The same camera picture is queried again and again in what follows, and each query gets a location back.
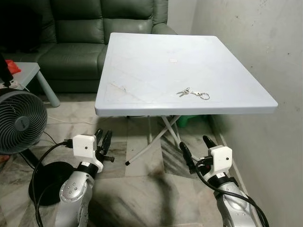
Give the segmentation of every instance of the small side table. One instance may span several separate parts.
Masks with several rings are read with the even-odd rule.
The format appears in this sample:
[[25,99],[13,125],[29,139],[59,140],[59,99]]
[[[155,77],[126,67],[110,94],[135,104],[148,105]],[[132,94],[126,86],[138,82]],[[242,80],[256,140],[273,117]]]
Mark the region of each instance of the small side table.
[[56,94],[53,92],[52,88],[49,86],[48,82],[40,72],[40,67],[35,62],[16,62],[17,66],[21,69],[21,72],[15,73],[13,75],[14,80],[16,80],[20,85],[15,89],[23,90],[29,82],[37,77],[42,90],[45,92],[48,100],[50,101],[53,107],[58,107],[60,105],[60,101]]

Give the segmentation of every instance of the fan grille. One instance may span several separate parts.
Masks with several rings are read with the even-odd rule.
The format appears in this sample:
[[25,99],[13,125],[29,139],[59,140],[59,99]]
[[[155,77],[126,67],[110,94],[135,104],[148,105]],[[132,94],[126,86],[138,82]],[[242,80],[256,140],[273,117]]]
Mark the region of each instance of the fan grille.
[[25,91],[3,95],[0,98],[0,153],[11,155],[32,146],[43,133],[46,122],[47,112],[40,98]]

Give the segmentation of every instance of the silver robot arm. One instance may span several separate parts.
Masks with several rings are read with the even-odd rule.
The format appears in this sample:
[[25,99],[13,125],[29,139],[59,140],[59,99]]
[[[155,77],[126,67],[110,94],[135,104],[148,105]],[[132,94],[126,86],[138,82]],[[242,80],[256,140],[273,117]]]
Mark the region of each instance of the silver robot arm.
[[94,178],[103,170],[101,161],[114,161],[114,158],[105,156],[109,149],[111,132],[107,132],[102,146],[98,147],[101,135],[102,131],[99,130],[95,135],[73,137],[73,153],[81,162],[60,189],[60,203],[55,227],[87,226]]
[[[214,188],[232,192],[248,198],[242,192],[236,180],[228,177],[227,172],[232,166],[232,149],[224,146],[215,145],[208,137],[203,137],[208,146],[208,156],[201,158],[197,162],[197,170],[205,183],[209,183]],[[191,158],[191,153],[187,146],[181,142],[180,148],[183,157],[191,173],[196,172],[196,166]],[[248,202],[230,195],[214,192],[217,200],[217,207],[223,219],[223,227],[257,227],[258,221],[255,220],[252,205]]]

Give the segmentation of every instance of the white wall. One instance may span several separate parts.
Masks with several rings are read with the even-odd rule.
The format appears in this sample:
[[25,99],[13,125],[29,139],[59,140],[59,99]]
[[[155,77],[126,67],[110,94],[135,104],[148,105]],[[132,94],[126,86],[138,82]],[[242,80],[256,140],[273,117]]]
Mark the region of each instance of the white wall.
[[271,226],[303,226],[302,1],[198,0],[192,34],[218,36],[279,103],[216,120]]
[[197,0],[169,0],[167,24],[179,35],[189,35]]

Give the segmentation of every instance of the black fan stand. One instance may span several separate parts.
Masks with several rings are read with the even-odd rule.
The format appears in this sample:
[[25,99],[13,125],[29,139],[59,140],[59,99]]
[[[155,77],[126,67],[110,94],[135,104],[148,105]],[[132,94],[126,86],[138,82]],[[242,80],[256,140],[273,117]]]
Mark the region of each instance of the black fan stand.
[[[37,166],[39,159],[31,152],[30,149],[22,151],[23,156],[33,165]],[[47,165],[38,167],[35,175],[35,196],[38,202],[41,194],[45,190],[40,205],[49,206],[54,205],[60,201],[59,192],[62,184],[68,180],[73,173],[74,167],[67,162],[52,162]],[[32,181],[28,187],[28,193],[32,201],[33,196],[33,184]]]

